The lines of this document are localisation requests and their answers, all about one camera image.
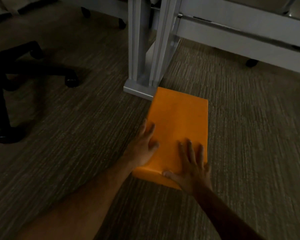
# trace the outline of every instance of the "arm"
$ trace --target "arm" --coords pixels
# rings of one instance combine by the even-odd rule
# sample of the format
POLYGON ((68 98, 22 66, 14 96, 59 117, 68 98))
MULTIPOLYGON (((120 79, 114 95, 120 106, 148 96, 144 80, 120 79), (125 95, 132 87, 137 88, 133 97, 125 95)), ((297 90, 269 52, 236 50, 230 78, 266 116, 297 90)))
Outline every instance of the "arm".
POLYGON ((133 169, 144 165, 159 147, 158 143, 148 146, 155 126, 145 132, 146 123, 145 120, 116 164, 36 218, 21 230, 17 239, 93 239, 122 183, 133 169))
POLYGON ((263 239, 250 226, 241 220, 229 207, 212 192, 210 180, 211 168, 203 164, 204 148, 201 145, 196 158, 191 141, 188 142, 188 155, 179 143, 183 173, 176 175, 163 172, 188 194, 194 196, 203 211, 207 214, 222 240, 228 239, 263 239))

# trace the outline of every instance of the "forearm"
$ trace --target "forearm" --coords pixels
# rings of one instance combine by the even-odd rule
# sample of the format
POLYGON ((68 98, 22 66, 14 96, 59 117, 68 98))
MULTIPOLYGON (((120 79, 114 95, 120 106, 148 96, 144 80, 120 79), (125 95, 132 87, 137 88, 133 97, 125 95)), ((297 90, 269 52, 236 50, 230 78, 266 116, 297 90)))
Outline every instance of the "forearm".
POLYGON ((37 218, 18 239, 93 239, 133 167, 124 158, 37 218))
POLYGON ((263 239, 210 189, 197 185, 194 196, 222 240, 263 239))

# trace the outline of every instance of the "gray carpet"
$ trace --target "gray carpet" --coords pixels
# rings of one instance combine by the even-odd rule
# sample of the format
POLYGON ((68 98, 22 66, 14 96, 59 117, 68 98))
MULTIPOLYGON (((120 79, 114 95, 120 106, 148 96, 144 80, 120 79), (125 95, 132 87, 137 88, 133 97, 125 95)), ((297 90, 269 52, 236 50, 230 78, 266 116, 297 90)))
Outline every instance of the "gray carpet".
MULTIPOLYGON (((55 3, 0 23, 0 50, 37 40, 46 64, 82 79, 28 80, 5 92, 13 126, 0 144, 0 239, 113 164, 150 102, 123 92, 128 30, 118 20, 55 3)), ((208 160, 215 192, 267 239, 300 239, 300 74, 182 40, 162 87, 209 100, 208 160)), ((96 239, 219 239, 186 194, 130 176, 96 239)))

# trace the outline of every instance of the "orange envelope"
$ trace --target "orange envelope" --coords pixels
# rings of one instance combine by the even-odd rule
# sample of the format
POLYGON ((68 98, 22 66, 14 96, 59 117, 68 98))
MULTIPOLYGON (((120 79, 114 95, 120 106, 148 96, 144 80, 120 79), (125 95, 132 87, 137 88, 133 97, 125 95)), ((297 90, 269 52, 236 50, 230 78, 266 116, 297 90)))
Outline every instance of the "orange envelope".
POLYGON ((132 175, 180 189, 175 182, 162 176, 162 172, 182 172, 178 141, 186 145, 187 139, 190 139, 196 153, 199 144, 202 144, 204 163, 207 162, 208 100, 158 87, 148 113, 147 129, 152 123, 156 124, 156 129, 150 143, 159 141, 160 148, 146 165, 136 168, 132 175))

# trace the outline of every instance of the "hand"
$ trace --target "hand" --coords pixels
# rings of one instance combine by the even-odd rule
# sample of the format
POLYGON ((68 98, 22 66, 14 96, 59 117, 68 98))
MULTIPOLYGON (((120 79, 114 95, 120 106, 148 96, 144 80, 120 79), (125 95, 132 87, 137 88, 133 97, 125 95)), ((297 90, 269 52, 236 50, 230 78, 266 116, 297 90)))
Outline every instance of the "hand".
POLYGON ((123 158, 132 163, 133 169, 146 164, 152 155, 159 148, 159 142, 149 146, 149 141, 155 132, 156 125, 153 124, 151 129, 146 132, 147 120, 143 121, 136 137, 129 143, 123 153, 123 158))
POLYGON ((204 187, 212 191, 211 167, 208 163, 204 165, 204 147, 200 145, 196 158, 192 143, 188 141, 188 155, 181 142, 179 142, 179 153, 182 161, 183 172, 180 175, 170 171, 163 172, 163 176, 175 181, 181 189, 190 195, 194 195, 196 187, 204 187))

